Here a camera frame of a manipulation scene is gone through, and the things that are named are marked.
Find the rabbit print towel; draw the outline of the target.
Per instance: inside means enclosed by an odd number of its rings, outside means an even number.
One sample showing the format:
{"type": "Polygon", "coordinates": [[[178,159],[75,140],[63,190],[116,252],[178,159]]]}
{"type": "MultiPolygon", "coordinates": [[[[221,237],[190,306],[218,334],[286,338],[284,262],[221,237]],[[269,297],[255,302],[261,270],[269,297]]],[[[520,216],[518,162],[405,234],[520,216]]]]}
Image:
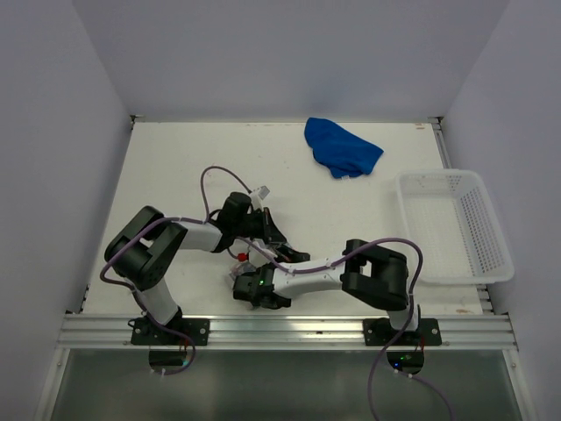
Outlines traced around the rabbit print towel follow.
{"type": "Polygon", "coordinates": [[[246,251],[230,252],[230,255],[235,260],[229,273],[231,283],[234,283],[238,276],[256,272],[258,268],[278,257],[273,250],[259,246],[257,248],[248,246],[246,251]]]}

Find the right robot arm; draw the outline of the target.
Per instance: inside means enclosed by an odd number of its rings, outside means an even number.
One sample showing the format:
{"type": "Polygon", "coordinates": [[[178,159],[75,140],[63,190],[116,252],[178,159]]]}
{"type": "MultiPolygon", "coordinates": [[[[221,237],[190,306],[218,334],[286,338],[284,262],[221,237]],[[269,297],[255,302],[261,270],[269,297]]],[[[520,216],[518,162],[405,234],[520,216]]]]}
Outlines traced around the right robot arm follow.
{"type": "Polygon", "coordinates": [[[387,313],[392,337],[407,345],[422,333],[414,290],[424,256],[409,239],[383,238],[366,242],[350,239],[332,258],[307,260],[294,251],[280,253],[248,246],[264,259],[247,261],[232,271],[233,298],[254,308],[288,308],[303,295],[341,290],[374,309],[387,313]]]}

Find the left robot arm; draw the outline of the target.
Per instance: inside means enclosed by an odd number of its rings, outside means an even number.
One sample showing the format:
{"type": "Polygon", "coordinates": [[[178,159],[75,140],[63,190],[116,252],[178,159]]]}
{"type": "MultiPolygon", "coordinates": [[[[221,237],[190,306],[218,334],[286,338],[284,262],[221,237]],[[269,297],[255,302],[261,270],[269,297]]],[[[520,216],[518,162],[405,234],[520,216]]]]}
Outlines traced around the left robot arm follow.
{"type": "Polygon", "coordinates": [[[206,222],[175,221],[147,205],[109,243],[104,259],[131,283],[138,305],[152,316],[152,335],[169,345],[182,333],[181,308],[164,280],[174,256],[180,250],[221,253],[238,238],[256,240],[279,262],[310,260],[308,253],[288,244],[270,210],[256,206],[253,197],[242,192],[230,193],[206,222]]]}

